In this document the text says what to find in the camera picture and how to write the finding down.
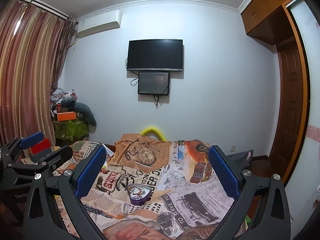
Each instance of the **wooden door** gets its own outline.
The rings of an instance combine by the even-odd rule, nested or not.
[[[296,145],[303,106],[303,81],[297,42],[278,46],[281,97],[278,125],[269,160],[283,177]]]

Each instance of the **screw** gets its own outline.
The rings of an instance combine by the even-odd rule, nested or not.
[[[281,179],[279,174],[273,174],[273,178],[276,179],[276,180],[280,180]]]
[[[246,176],[246,177],[250,177],[251,176],[251,171],[249,170],[243,170],[243,175]]]
[[[41,174],[40,173],[35,175],[35,179],[40,179],[40,178],[41,178]]]
[[[70,176],[71,174],[72,174],[72,170],[66,170],[63,173],[64,176]]]

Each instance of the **baseboard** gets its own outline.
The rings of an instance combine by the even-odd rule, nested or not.
[[[261,155],[261,156],[253,156],[252,161],[257,161],[257,160],[268,160],[269,156],[268,155]]]

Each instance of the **bed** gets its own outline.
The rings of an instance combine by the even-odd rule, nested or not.
[[[74,143],[72,159],[55,176],[73,169],[98,144]],[[169,142],[124,134],[81,202],[108,240],[207,239],[234,201],[208,161],[209,147],[199,140]],[[143,206],[130,203],[126,187],[132,183],[152,188]],[[78,236],[60,196],[56,202],[68,231]],[[245,230],[244,221],[237,236]]]

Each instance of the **green tablecloth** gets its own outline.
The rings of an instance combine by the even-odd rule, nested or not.
[[[53,121],[55,127],[55,137],[62,140],[73,141],[73,137],[82,137],[89,133],[86,121],[80,121],[78,118],[67,121]]]

